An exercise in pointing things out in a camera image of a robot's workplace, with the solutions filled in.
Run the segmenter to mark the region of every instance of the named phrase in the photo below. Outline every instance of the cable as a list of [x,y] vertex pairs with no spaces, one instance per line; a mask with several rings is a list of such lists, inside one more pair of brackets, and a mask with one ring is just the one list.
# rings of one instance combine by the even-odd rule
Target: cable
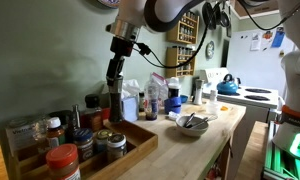
[[[215,5],[215,7],[213,8],[213,13],[216,11],[216,7],[217,6],[219,6],[219,4],[220,4],[220,2],[218,2],[216,5]],[[177,65],[177,66],[166,66],[166,65],[164,65],[160,60],[159,60],[159,58],[156,56],[156,54],[148,47],[148,46],[146,46],[146,48],[149,48],[149,50],[150,50],[150,52],[153,54],[153,56],[157,59],[157,61],[159,62],[159,64],[161,65],[161,66],[159,66],[159,65],[156,65],[156,64],[153,64],[152,62],[150,62],[145,56],[144,56],[144,53],[141,53],[141,52],[147,52],[147,50],[137,50],[137,49],[135,49],[135,48],[133,48],[135,51],[138,51],[139,52],[139,54],[142,56],[142,57],[144,57],[151,65],[153,65],[153,66],[155,66],[155,67],[159,67],[159,68],[165,68],[165,69],[176,69],[176,68],[178,68],[178,67],[182,67],[182,66],[184,66],[184,65],[188,65],[188,64],[190,64],[190,62],[192,61],[192,59],[198,54],[198,52],[201,50],[201,47],[202,47],[202,45],[203,45],[203,42],[204,42],[204,40],[205,40],[205,38],[206,38],[206,35],[207,35],[207,32],[208,32],[208,26],[210,25],[210,23],[211,23],[211,20],[212,20],[212,18],[213,18],[214,16],[211,16],[210,17],[210,19],[209,19],[209,24],[207,24],[206,25],[206,27],[205,27],[205,30],[204,30],[204,33],[203,33],[203,36],[202,36],[202,38],[201,38],[201,40],[200,40],[200,43],[199,43],[199,46],[198,46],[198,49],[192,54],[192,56],[187,60],[187,61],[185,61],[185,62],[183,62],[183,63],[180,63],[179,65]]]
[[238,0],[238,2],[240,3],[240,5],[243,7],[243,9],[246,11],[246,13],[248,14],[249,18],[251,19],[251,21],[261,30],[264,31],[269,31],[272,30],[274,28],[277,28],[278,26],[280,26],[281,24],[283,24],[286,20],[288,20],[291,16],[293,16],[296,12],[299,11],[300,9],[300,4],[295,8],[295,10],[287,17],[284,17],[277,25],[271,27],[271,28],[263,28],[261,27],[250,15],[249,11],[247,10],[246,6],[244,5],[243,0]]

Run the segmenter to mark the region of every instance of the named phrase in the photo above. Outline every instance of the white bowl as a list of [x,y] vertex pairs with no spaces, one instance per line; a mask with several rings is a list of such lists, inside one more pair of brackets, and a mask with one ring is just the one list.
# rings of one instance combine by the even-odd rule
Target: white bowl
[[[199,137],[208,130],[209,124],[207,122],[194,128],[183,127],[188,119],[189,116],[181,116],[176,120],[177,130],[183,133],[184,135],[191,137]],[[202,121],[202,118],[194,116],[193,119],[190,121],[190,124],[197,124]]]

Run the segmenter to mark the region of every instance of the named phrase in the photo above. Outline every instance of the spice rack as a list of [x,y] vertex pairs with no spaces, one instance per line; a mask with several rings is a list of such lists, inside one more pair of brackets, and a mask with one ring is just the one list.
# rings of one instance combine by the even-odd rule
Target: spice rack
[[[117,179],[158,147],[156,134],[133,123],[123,121],[120,125],[113,125],[105,121],[104,125],[112,132],[126,136],[128,152],[112,163],[108,162],[106,152],[80,163],[81,179]],[[22,149],[15,154],[15,157],[9,157],[10,179],[49,179],[45,156],[37,154],[36,147]]]
[[188,11],[179,20],[178,24],[167,32],[170,42],[196,44],[199,28],[199,16]]
[[[190,48],[182,46],[174,46],[172,48],[167,48],[167,66],[176,66],[180,63],[186,62],[194,53]],[[183,77],[183,76],[193,76],[195,69],[195,57],[192,61],[185,66],[176,69],[166,69],[166,77]]]

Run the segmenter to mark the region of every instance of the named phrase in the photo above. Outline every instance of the wooden countertop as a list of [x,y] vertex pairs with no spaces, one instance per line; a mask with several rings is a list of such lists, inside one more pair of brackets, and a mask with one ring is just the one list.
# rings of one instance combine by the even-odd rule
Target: wooden countertop
[[[135,121],[158,135],[158,148],[119,179],[204,179],[246,111],[244,106],[220,104],[228,110],[221,111],[218,119],[210,121],[209,129],[200,138],[181,134],[175,122],[166,119],[164,114],[158,115],[155,121]],[[182,115],[193,112],[209,116],[204,104],[182,104]]]

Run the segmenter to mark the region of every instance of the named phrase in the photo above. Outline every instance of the refrigerator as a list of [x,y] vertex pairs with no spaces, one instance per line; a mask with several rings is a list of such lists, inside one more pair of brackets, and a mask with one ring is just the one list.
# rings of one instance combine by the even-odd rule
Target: refrigerator
[[241,79],[241,85],[276,89],[284,97],[286,80],[281,60],[294,49],[283,27],[271,31],[234,32],[226,67],[229,73]]

